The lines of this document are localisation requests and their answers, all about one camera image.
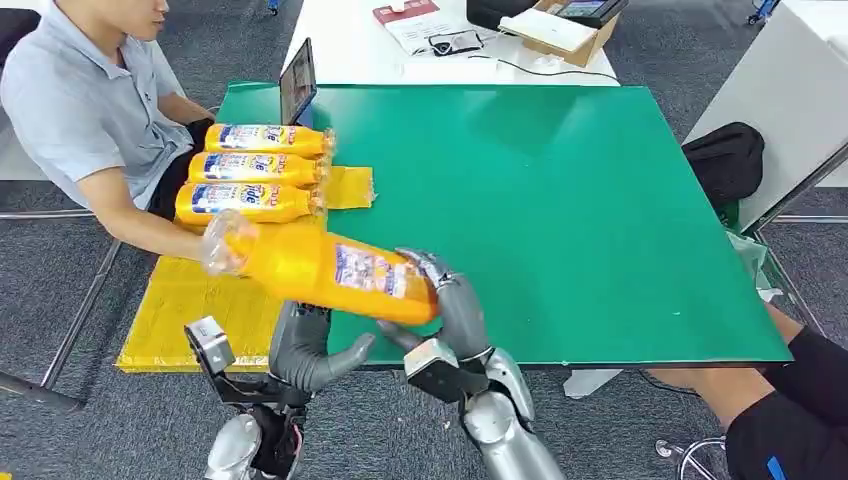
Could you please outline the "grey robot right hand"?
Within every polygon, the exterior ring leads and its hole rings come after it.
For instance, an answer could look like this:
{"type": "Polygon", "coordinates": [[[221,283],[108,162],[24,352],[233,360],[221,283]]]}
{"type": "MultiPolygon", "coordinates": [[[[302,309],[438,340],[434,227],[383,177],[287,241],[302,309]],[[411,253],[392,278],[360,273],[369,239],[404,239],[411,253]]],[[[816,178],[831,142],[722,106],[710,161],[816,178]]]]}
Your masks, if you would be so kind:
{"type": "Polygon", "coordinates": [[[398,248],[397,253],[415,265],[435,290],[442,320],[436,337],[454,352],[462,368],[482,373],[493,348],[470,281],[433,253],[408,248],[398,248]]]}

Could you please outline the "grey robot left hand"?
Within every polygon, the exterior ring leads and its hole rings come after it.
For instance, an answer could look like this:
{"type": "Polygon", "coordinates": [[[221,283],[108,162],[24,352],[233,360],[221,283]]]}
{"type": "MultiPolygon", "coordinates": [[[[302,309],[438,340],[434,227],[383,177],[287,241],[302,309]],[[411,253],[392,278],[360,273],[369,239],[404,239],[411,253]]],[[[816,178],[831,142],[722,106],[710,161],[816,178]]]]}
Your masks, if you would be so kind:
{"type": "Polygon", "coordinates": [[[327,349],[332,311],[296,301],[285,301],[271,339],[270,372],[290,385],[310,393],[363,365],[376,341],[372,333],[360,335],[346,349],[327,349]]]}

